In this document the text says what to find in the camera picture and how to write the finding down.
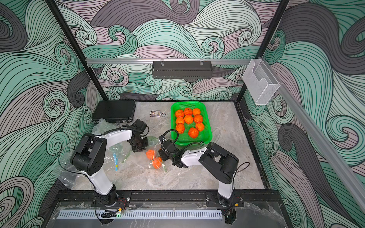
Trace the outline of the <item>orange taken out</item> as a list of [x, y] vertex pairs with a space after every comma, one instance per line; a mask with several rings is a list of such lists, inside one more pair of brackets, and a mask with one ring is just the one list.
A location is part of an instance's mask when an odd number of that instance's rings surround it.
[[179, 133], [179, 134], [183, 134], [184, 131], [185, 131], [185, 125], [183, 123], [178, 123], [175, 127], [176, 131]]
[[194, 118], [192, 115], [185, 115], [184, 121], [186, 124], [192, 124], [194, 122]]
[[201, 110], [199, 108], [194, 108], [193, 111], [193, 116], [196, 116], [196, 115], [200, 115], [201, 114]]
[[185, 110], [184, 110], [184, 115], [186, 116], [186, 115], [192, 115], [193, 114], [193, 111], [192, 111], [192, 109], [191, 108], [185, 108]]
[[178, 118], [178, 117], [184, 117], [185, 116], [185, 113], [183, 110], [179, 109], [175, 112], [175, 116]]
[[199, 136], [199, 130], [196, 129], [196, 128], [194, 128], [194, 127], [192, 127], [192, 128], [189, 129], [188, 135], [191, 138], [195, 139], [195, 138], [197, 138]]
[[176, 124], [185, 124], [184, 117], [182, 117], [182, 116], [177, 117], [175, 123]]
[[202, 115], [201, 115], [201, 114], [197, 114], [197, 115], [195, 115], [195, 116], [193, 117], [193, 119], [194, 119], [194, 122], [195, 122], [195, 123], [202, 123], [202, 122], [203, 122], [203, 117], [202, 117]]
[[205, 126], [202, 122], [197, 122], [195, 125], [195, 128], [199, 131], [202, 132], [205, 129]]

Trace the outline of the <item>green-zip clear bag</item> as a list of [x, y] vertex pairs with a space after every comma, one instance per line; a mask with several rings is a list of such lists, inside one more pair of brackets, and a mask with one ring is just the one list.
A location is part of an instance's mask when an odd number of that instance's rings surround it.
[[107, 161], [114, 160], [115, 169], [124, 163], [132, 152], [128, 140], [132, 138], [133, 131], [117, 124], [109, 123], [100, 119], [92, 128], [92, 134], [107, 139], [106, 156]]

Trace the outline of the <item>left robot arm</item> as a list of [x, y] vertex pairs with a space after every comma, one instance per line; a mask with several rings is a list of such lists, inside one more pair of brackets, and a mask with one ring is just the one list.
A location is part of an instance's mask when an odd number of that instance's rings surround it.
[[85, 139], [76, 147], [70, 163], [88, 178], [104, 205], [113, 206], [118, 197], [115, 185], [103, 169], [106, 150], [126, 141], [133, 152], [143, 151], [149, 145], [143, 134], [145, 130], [149, 130], [147, 124], [137, 119], [131, 125], [125, 124], [98, 135], [85, 134]]

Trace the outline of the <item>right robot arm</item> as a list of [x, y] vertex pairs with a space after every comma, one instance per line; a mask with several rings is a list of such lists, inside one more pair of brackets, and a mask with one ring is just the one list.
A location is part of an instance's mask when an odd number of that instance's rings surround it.
[[217, 196], [219, 204], [223, 207], [231, 205], [234, 177], [238, 171], [238, 157], [214, 142], [196, 150], [189, 150], [188, 147], [201, 145], [203, 142], [192, 142], [179, 149], [175, 145], [176, 140], [166, 138], [170, 132], [178, 133], [176, 130], [170, 129], [158, 137], [161, 144], [158, 154], [162, 160], [170, 160], [172, 165], [178, 168], [204, 167], [219, 183]]

